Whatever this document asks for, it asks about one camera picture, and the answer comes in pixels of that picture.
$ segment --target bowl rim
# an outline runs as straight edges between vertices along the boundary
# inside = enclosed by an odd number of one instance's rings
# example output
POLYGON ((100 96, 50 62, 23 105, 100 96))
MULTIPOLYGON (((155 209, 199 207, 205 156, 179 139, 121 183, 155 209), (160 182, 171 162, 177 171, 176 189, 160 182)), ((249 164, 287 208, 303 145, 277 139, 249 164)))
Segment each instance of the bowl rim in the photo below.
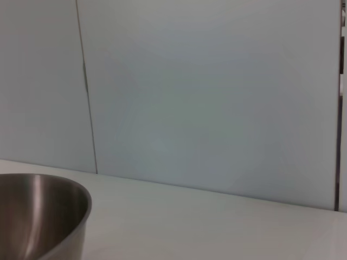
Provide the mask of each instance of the bowl rim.
POLYGON ((44 255, 40 256, 37 260, 47 260, 49 259, 51 256, 55 255, 57 252, 59 252, 62 248, 65 248, 67 245, 69 245, 69 242, 74 238, 75 235, 77 235, 84 227, 85 224, 87 222, 87 219, 91 213, 92 210, 92 196, 89 193, 89 191, 80 183, 78 183, 77 181, 65 178, 65 177, 61 177, 61 176, 56 176, 56 175, 51 175, 51 174, 42 174, 42 173, 3 173, 0 174, 0 178, 1 176, 43 176, 44 178, 52 178, 52 179, 60 179, 63 180, 65 182, 68 182, 76 187, 78 187, 83 194, 86 196, 87 198, 87 210, 85 215, 83 216, 82 220, 79 222, 79 224, 73 229, 73 231, 68 234, 60 243, 58 243, 57 245, 55 245, 52 249, 50 249, 48 252, 46 252, 44 255))

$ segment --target white table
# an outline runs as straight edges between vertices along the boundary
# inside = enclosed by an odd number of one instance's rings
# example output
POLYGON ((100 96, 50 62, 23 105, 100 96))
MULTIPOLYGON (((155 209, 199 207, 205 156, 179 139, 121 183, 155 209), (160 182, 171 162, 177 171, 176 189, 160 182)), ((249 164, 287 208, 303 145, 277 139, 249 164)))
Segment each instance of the white table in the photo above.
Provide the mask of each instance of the white table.
POLYGON ((347 214, 0 160, 84 185, 85 260, 347 259, 347 214))

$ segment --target white countertop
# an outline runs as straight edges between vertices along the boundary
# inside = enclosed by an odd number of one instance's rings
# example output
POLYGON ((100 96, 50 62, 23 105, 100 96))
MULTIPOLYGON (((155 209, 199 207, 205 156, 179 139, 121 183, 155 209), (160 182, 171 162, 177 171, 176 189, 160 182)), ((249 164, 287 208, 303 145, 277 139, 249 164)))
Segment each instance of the white countertop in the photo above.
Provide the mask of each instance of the white countertop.
POLYGON ((347 214, 0 160, 92 195, 84 260, 347 259, 347 214))

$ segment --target stainless steel bowl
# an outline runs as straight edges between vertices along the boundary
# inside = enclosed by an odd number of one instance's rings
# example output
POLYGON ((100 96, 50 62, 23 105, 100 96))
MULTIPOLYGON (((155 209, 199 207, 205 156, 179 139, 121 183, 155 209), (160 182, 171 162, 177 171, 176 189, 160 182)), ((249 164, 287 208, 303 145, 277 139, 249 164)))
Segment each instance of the stainless steel bowl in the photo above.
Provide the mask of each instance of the stainless steel bowl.
POLYGON ((0 260, 80 259, 91 208, 72 180, 0 174, 0 260))

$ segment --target metal bowl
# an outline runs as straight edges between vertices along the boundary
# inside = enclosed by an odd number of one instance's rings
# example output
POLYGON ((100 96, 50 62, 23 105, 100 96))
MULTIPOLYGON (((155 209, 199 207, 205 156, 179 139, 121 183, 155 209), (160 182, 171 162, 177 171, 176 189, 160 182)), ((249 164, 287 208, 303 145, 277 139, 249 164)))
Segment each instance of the metal bowl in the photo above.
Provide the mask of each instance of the metal bowl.
POLYGON ((0 174, 0 259, 81 259, 92 199, 80 184, 42 174, 0 174))

